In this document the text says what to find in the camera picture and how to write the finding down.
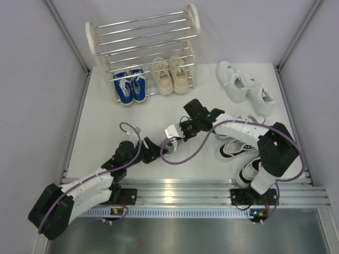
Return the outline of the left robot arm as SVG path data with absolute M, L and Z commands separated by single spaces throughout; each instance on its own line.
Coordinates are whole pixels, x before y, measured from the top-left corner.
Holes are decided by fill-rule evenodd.
M 48 185 L 28 219 L 47 239 L 54 240 L 87 210 L 99 204 L 124 205 L 120 182 L 127 175 L 128 167 L 140 162 L 149 164 L 172 152 L 172 146 L 158 146 L 149 138 L 136 144 L 123 141 L 112 158 L 92 174 L 68 184 Z

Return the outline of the blue canvas sneaker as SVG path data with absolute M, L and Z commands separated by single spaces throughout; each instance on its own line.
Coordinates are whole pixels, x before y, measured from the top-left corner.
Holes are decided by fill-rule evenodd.
M 129 106 L 133 102 L 133 92 L 131 82 L 127 78 L 127 72 L 125 70 L 116 71 L 114 72 L 113 79 L 120 102 L 125 106 Z
M 141 67 L 134 65 L 130 71 L 133 98 L 137 103 L 142 103 L 146 99 L 146 77 Z

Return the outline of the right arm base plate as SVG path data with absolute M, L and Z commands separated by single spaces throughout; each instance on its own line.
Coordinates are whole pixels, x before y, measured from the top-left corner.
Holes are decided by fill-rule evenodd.
M 251 188 L 234 188 L 230 190 L 233 206 L 274 206 L 278 201 L 276 189 L 270 188 L 264 194 L 258 194 Z

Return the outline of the grey canvas sneaker back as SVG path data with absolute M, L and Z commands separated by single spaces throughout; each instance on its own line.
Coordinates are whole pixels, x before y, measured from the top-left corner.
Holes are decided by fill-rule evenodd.
M 171 155 L 174 153 L 178 146 L 183 143 L 182 139 L 179 140 L 164 140 L 159 146 L 163 148 L 162 154 L 164 156 Z

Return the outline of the grey canvas sneaker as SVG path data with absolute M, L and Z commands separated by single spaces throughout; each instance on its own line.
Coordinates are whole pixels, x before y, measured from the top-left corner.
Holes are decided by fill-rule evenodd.
M 178 146 L 183 143 L 182 139 L 179 140 L 164 140 L 159 146 L 163 148 L 162 154 L 164 156 L 171 155 L 174 153 Z
M 255 123 L 260 123 L 264 124 L 266 121 L 266 118 L 264 116 L 252 116 L 252 115 L 235 115 L 231 117 L 232 119 L 236 120 L 243 120 L 243 121 L 248 121 L 248 122 L 255 122 Z M 234 138 L 227 136 L 227 135 L 219 135 L 217 134 L 217 138 L 219 140 L 233 140 Z

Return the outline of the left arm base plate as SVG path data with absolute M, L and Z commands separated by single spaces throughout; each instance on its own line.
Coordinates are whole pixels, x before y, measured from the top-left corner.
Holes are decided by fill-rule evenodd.
M 110 202 L 119 205 L 135 205 L 137 192 L 135 188 L 121 188 L 112 193 Z

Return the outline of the beige lace sneaker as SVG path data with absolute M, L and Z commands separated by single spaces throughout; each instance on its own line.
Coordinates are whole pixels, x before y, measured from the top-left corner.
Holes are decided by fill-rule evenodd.
M 152 60 L 151 74 L 162 95 L 169 95 L 174 91 L 172 79 L 169 74 L 169 63 L 162 57 Z
M 177 55 L 170 57 L 169 66 L 173 79 L 174 91 L 178 94 L 185 94 L 189 90 L 186 62 Z

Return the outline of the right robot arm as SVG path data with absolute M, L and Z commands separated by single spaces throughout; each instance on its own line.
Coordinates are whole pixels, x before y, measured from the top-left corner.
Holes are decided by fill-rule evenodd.
M 249 184 L 247 197 L 250 202 L 260 204 L 267 197 L 267 190 L 289 169 L 292 163 L 304 155 L 295 143 L 284 124 L 273 126 L 242 120 L 229 116 L 225 111 L 214 108 L 212 111 L 193 99 L 183 106 L 190 119 L 179 124 L 183 140 L 195 137 L 205 131 L 210 135 L 226 135 L 239 140 L 259 153 L 262 167 Z

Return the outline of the grey canvas sneaker front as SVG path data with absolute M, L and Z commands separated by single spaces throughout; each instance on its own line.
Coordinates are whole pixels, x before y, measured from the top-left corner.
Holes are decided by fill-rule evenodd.
M 232 119 L 236 120 L 243 120 L 243 121 L 248 121 L 248 122 L 255 122 L 255 123 L 260 123 L 264 124 L 266 121 L 266 118 L 264 116 L 252 116 L 252 115 L 235 115 L 231 117 Z M 233 140 L 234 138 L 227 136 L 227 135 L 219 135 L 217 134 L 217 138 L 219 140 Z

